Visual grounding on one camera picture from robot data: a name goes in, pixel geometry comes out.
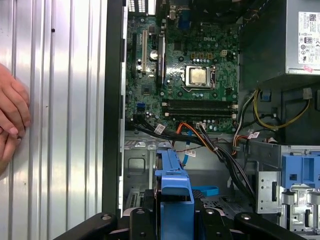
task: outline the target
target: green motherboard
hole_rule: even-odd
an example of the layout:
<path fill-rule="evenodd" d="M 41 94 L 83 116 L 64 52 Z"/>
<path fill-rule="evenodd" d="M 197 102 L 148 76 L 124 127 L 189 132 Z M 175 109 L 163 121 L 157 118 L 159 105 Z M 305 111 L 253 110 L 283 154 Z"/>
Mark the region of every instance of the green motherboard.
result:
<path fill-rule="evenodd" d="M 232 133 L 238 111 L 238 26 L 131 17 L 127 32 L 126 119 L 180 122 Z M 164 58 L 159 59 L 163 41 Z M 164 61 L 160 69 L 159 61 Z"/>

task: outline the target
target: ribbed metal panel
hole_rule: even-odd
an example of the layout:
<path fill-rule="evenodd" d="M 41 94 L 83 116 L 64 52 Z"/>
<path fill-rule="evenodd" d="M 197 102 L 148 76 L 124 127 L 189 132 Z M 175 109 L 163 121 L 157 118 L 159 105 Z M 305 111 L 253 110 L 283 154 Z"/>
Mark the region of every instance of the ribbed metal panel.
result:
<path fill-rule="evenodd" d="M 32 127 L 0 176 L 2 240 L 49 240 L 102 208 L 107 0 L 0 0 L 0 63 Z"/>

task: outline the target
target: dell logo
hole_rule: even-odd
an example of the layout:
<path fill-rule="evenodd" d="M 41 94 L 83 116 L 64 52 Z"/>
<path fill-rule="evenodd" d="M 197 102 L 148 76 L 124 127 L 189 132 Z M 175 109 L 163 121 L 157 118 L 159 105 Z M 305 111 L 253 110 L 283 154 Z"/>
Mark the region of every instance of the dell logo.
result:
<path fill-rule="evenodd" d="M 213 37 L 204 37 L 204 38 L 203 38 L 203 41 L 213 42 L 213 41 L 215 41 L 215 39 L 214 39 Z"/>

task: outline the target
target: hand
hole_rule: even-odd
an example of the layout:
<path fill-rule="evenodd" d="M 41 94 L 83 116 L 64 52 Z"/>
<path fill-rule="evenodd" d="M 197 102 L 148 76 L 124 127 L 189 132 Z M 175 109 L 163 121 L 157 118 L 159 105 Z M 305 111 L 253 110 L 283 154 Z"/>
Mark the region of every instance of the hand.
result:
<path fill-rule="evenodd" d="M 17 136 L 9 135 L 0 128 L 0 176 L 6 170 L 20 142 L 21 139 Z"/>
<path fill-rule="evenodd" d="M 29 95 L 0 64 L 0 127 L 11 135 L 23 137 L 31 124 Z"/>

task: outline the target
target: cpu socket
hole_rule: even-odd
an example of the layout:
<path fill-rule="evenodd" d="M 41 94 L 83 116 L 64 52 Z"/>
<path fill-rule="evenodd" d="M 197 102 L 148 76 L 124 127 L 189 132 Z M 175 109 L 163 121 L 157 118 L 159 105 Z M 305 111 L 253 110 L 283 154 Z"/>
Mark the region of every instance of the cpu socket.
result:
<path fill-rule="evenodd" d="M 211 88 L 210 67 L 187 66 L 185 68 L 185 87 L 192 89 Z"/>

